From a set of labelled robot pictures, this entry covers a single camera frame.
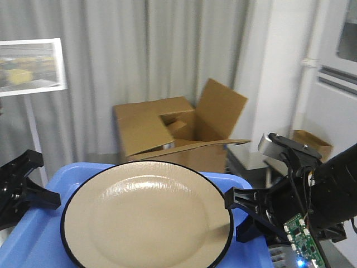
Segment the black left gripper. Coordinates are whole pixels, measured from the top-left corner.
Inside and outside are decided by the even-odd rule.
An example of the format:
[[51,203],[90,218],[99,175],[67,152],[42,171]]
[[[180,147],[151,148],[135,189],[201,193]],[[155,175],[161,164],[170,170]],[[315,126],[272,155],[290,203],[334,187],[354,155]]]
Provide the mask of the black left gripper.
[[[1,167],[1,231],[14,227],[26,213],[26,205],[21,204],[23,192],[22,183],[25,175],[44,165],[42,153],[26,150],[16,158]],[[25,201],[30,206],[56,210],[61,206],[59,193],[47,190],[31,179],[26,179],[24,188]]]

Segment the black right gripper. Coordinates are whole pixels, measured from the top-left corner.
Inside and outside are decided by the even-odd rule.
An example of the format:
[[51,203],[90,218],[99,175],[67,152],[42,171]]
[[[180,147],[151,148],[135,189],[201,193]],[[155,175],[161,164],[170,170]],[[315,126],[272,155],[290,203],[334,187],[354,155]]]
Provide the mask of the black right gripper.
[[[302,177],[290,180],[289,169],[285,163],[275,159],[266,159],[271,179],[272,192],[270,202],[271,215],[277,226],[282,226],[297,214],[305,215],[306,209],[310,213],[305,218],[309,220],[307,228],[315,234],[318,241],[331,240],[340,242],[346,239],[344,225],[341,222],[331,223],[314,206],[309,204],[308,190],[303,186]],[[268,208],[267,189],[230,188],[224,193],[226,209],[242,209],[245,212],[262,212]],[[236,226],[236,241],[249,242],[268,233],[268,229],[252,216],[247,216]]]

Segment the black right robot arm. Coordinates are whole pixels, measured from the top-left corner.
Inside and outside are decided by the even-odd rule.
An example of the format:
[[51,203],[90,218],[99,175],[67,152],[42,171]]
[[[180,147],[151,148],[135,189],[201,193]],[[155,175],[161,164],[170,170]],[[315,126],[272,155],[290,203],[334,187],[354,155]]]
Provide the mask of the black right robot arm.
[[271,188],[230,188],[225,208],[247,213],[236,225],[236,240],[264,236],[270,245],[286,243],[283,225],[301,214],[315,241],[346,238],[342,223],[356,217],[356,146],[322,163],[311,154],[283,148],[278,159],[288,175]]

